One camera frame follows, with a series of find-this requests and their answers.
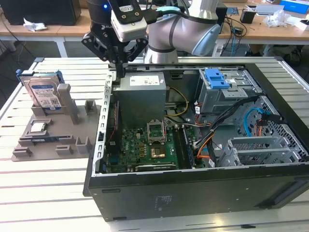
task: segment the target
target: green motherboard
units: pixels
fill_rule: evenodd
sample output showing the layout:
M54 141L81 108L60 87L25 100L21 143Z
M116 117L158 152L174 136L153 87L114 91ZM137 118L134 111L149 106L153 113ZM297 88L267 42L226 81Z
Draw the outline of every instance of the green motherboard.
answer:
M147 128L123 129L120 155L109 156L108 172L131 172L130 167L138 165L173 165L175 169L179 169L174 131L174 128L166 127L165 142L150 144ZM154 127L150 136L159 137L162 133L161 128ZM186 137L191 146L196 140L192 127L186 128Z

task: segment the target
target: yellow wire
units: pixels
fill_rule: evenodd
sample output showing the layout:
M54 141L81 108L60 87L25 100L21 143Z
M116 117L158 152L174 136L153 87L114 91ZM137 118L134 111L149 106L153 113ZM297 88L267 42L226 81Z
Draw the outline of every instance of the yellow wire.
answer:
M184 111L182 111L182 112L180 112L178 114L165 115L165 116L167 116L167 117L176 117L176 116L179 116L179 115L183 115L188 110L188 108L189 108L189 103L188 103L187 98L185 98L185 96L178 89L176 89L174 87L169 87L169 88L175 90L177 93L179 93L183 97L183 99L185 100L185 109L184 109Z

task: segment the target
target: wooden desk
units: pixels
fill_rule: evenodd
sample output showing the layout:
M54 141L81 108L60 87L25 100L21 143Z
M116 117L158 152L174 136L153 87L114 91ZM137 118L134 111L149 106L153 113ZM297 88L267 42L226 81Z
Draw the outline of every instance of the wooden desk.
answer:
M256 4L262 0L254 0L247 3L225 3L228 7L237 7L239 13L246 4ZM288 12L297 17L305 17L304 14ZM240 15L233 15L232 18L239 21ZM255 16L252 24L245 24L247 35L240 41L242 44L294 44L309 45L309 31L301 31L296 27L268 28L264 23L264 16ZM57 43L61 57L68 57L64 42L81 41L86 32L90 30L90 16L87 9L82 9L82 14L75 26L50 26L43 31L31 32L23 26L12 26L5 19L5 24L10 31L21 41L54 41ZM222 33L219 35L213 56L220 56L220 50L230 38L230 28L224 24ZM15 40L0 21L0 39Z
M225 3L227 7L237 7L239 15L232 15L231 18L240 21L241 9L245 5L256 5L262 2L262 0L254 0L254 2L248 1L247 3ZM304 18L305 14L298 14L293 12L287 12L291 16ZM269 28L263 22L265 16L256 15L252 24L244 24L247 28L246 36L241 39L242 44L292 44L292 45L309 45L309 31L302 31L297 27L287 25L286 27L272 27ZM229 25L224 23L221 34L216 42L216 47L213 56L220 56L223 46L227 43L231 36L231 30Z

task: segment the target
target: open computer tower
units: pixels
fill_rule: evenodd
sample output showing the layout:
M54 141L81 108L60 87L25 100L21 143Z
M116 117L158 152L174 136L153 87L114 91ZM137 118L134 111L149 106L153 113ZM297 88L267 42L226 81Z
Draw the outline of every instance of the open computer tower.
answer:
M309 188L309 129L255 64L130 64L104 91L84 195L106 221L280 208Z

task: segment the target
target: motherboard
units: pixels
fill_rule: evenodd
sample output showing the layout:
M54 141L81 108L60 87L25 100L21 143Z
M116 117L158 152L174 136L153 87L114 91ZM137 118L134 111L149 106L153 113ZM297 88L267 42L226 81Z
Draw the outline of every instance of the motherboard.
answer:
M154 141L154 138L164 138L164 140L159 142ZM184 165L192 167L191 149L195 140L192 127L178 129L164 127L161 130L158 126L151 127L150 125L150 129L123 129L121 152L119 155L109 155L107 172L175 170L181 169Z

